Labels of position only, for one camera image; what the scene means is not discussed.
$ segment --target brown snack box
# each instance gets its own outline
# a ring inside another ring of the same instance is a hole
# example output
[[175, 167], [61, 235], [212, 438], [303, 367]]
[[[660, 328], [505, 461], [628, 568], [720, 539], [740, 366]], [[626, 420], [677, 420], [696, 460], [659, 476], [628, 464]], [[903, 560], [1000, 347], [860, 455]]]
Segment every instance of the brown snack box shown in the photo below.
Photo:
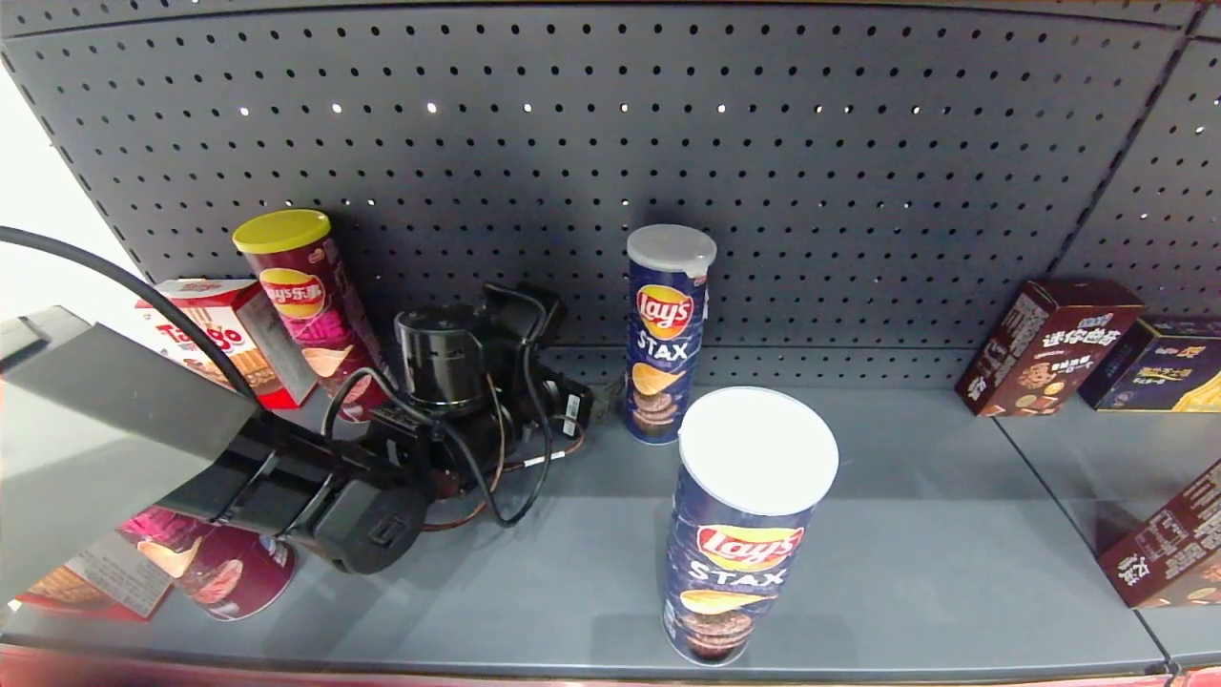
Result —
[[1098, 558], [1132, 608], [1221, 604], [1221, 461]]
[[977, 416], [1055, 415], [1140, 315], [1105, 278], [1034, 278], [955, 387]]

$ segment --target white plastic lid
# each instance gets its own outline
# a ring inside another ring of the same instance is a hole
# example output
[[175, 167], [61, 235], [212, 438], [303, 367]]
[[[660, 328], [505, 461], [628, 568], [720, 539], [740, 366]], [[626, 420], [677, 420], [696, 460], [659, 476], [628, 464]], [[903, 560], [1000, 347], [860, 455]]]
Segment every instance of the white plastic lid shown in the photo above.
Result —
[[839, 448], [823, 419], [796, 399], [756, 387], [718, 389], [691, 404], [679, 453], [705, 492], [761, 516], [813, 506], [839, 470]]
[[708, 273], [717, 259], [717, 242], [690, 226], [651, 223], [628, 236], [628, 256], [646, 267], [683, 271], [694, 278]]

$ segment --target yellow lid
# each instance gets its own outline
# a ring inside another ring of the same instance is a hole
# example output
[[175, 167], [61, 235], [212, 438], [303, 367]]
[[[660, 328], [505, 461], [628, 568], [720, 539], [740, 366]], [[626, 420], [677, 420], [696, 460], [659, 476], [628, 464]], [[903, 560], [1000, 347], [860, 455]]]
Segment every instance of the yellow lid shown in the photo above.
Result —
[[266, 255], [309, 245], [330, 232], [330, 217], [317, 210], [280, 210], [237, 227], [233, 244], [243, 253]]

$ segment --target blue packaging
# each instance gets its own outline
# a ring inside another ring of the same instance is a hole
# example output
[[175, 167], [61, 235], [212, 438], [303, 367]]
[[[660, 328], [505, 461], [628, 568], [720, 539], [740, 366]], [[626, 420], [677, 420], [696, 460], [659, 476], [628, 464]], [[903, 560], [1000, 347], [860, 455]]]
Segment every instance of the blue packaging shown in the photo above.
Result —
[[686, 467], [679, 469], [662, 621], [680, 654], [711, 665], [737, 658], [780, 593], [813, 510], [746, 514], [714, 499]]
[[808, 406], [736, 387], [690, 408], [679, 453], [662, 626], [684, 658], [724, 665], [780, 595], [839, 450]]
[[678, 439], [695, 383], [717, 244], [695, 228], [651, 225], [628, 238], [628, 432], [646, 444]]

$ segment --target pegboard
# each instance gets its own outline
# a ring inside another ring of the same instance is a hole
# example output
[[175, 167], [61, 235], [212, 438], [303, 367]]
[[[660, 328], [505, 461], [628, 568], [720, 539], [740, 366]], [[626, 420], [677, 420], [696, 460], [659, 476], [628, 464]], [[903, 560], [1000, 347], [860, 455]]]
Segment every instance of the pegboard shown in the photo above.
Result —
[[10, 39], [154, 278], [317, 205], [376, 318], [562, 290], [621, 345], [630, 228], [720, 255], [706, 345], [974, 348], [1043, 272], [1170, 55], [1158, 26], [878, 6], [376, 7]]
[[1128, 283], [1151, 311], [1221, 311], [1221, 44], [1183, 51], [1057, 271]]
[[[696, 384], [785, 384], [868, 389], [946, 389], [974, 356], [969, 349], [773, 349], [716, 347], [700, 354]], [[549, 349], [542, 361], [582, 384], [615, 382], [624, 348]]]
[[[399, 0], [402, 4], [427, 4]], [[479, 2], [482, 0], [451, 0]], [[128, 22], [194, 17], [233, 12], [294, 11], [302, 9], [379, 6], [372, 0], [6, 0], [0, 4], [0, 26], [5, 37], [32, 35], [74, 28], [95, 28]], [[1150, 2], [1132, 0], [1027, 0], [904, 2], [929, 7], [971, 7], [985, 11], [1054, 13], [1096, 20], [1114, 20], [1179, 27], [1192, 16], [1192, 2]]]
[[1212, 5], [1208, 9], [1197, 34], [1201, 38], [1221, 38], [1221, 6]]

